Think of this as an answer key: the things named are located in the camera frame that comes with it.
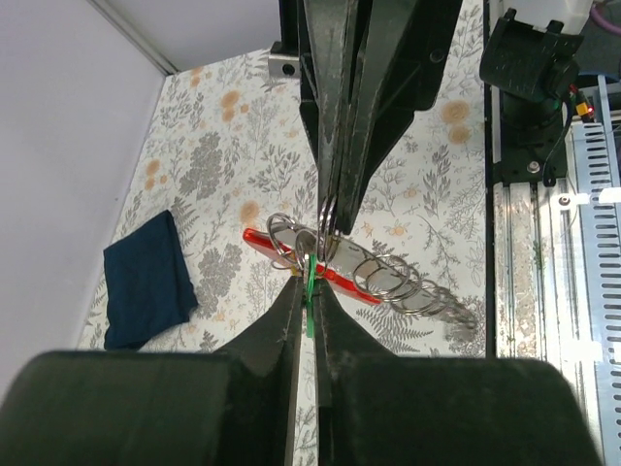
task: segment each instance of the white wall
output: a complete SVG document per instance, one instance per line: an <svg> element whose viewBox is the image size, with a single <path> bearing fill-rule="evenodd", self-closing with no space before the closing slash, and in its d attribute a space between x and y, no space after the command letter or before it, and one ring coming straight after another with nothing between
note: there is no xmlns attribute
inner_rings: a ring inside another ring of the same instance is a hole
<svg viewBox="0 0 621 466"><path fill-rule="evenodd" d="M108 3L178 69L268 48L278 0L97 0Z"/></svg>
<svg viewBox="0 0 621 466"><path fill-rule="evenodd" d="M82 0L0 0L0 394L72 348L163 76Z"/></svg>

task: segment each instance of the folded cloth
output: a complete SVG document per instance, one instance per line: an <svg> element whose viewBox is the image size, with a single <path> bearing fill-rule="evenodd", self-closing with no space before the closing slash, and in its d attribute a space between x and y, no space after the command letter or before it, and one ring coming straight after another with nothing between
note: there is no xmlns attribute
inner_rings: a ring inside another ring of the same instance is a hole
<svg viewBox="0 0 621 466"><path fill-rule="evenodd" d="M198 306L169 211L104 250L106 350L138 350Z"/></svg>

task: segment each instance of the leaf pattern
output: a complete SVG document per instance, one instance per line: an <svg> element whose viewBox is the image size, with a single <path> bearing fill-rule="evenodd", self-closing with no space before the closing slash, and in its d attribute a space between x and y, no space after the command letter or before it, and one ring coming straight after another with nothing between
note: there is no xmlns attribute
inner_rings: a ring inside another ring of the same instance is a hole
<svg viewBox="0 0 621 466"><path fill-rule="evenodd" d="M340 297L347 312L399 354L484 352L481 51L480 2L465 0L438 101L416 114L370 180L352 232L369 250L397 254L423 277L449 286L479 317L477 338L466 343L439 319ZM210 352L230 341L269 309L290 275L244 243L244 228L262 228L274 212L316 225L317 173L299 116L299 84L271 78L267 56L260 50L165 82L113 241L170 209L200 306L145 350ZM242 215L248 201L256 211L250 219ZM102 274L80 348L103 347L107 303ZM309 339L301 354L294 463L302 466L317 460Z"/></svg>

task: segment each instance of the green tape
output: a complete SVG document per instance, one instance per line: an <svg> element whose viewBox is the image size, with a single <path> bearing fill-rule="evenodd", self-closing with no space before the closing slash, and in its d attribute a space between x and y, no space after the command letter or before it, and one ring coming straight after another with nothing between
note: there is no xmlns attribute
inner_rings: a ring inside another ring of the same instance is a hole
<svg viewBox="0 0 621 466"><path fill-rule="evenodd" d="M317 267L317 258L311 255L309 258L309 281L307 283L307 337L314 337L314 318L312 316L312 292L314 290L314 273Z"/></svg>

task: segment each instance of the screw hole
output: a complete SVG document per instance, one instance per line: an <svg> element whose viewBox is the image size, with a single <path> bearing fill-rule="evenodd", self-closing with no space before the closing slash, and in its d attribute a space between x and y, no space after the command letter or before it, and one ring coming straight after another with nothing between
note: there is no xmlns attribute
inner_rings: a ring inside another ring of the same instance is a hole
<svg viewBox="0 0 621 466"><path fill-rule="evenodd" d="M295 68L293 65L285 63L282 65L282 73L284 73L285 76L293 76L295 74Z"/></svg>
<svg viewBox="0 0 621 466"><path fill-rule="evenodd" d="M429 54L429 59L432 63L440 63L445 58L444 52L441 49L435 49Z"/></svg>

